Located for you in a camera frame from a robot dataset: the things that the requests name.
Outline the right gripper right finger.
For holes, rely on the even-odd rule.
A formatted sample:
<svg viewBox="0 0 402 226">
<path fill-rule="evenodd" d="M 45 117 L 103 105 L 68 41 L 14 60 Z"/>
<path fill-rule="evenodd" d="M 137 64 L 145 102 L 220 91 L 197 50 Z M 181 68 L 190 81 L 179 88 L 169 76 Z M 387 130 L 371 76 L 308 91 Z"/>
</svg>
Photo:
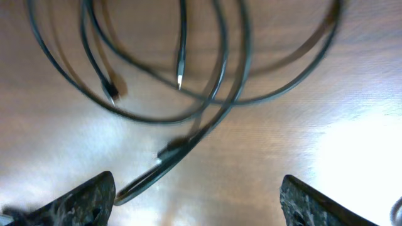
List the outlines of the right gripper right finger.
<svg viewBox="0 0 402 226">
<path fill-rule="evenodd" d="M 373 225 L 293 175 L 285 175 L 280 204 L 287 225 Z"/>
</svg>

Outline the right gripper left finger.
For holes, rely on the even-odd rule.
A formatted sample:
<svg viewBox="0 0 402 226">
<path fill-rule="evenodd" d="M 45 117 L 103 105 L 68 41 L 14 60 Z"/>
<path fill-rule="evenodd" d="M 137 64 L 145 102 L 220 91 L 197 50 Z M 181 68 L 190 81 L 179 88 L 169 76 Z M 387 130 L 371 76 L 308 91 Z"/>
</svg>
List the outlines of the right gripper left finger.
<svg viewBox="0 0 402 226">
<path fill-rule="evenodd" d="M 115 196 L 114 177 L 110 171 L 104 171 L 31 213 L 5 208 L 1 225 L 106 226 Z"/>
</svg>

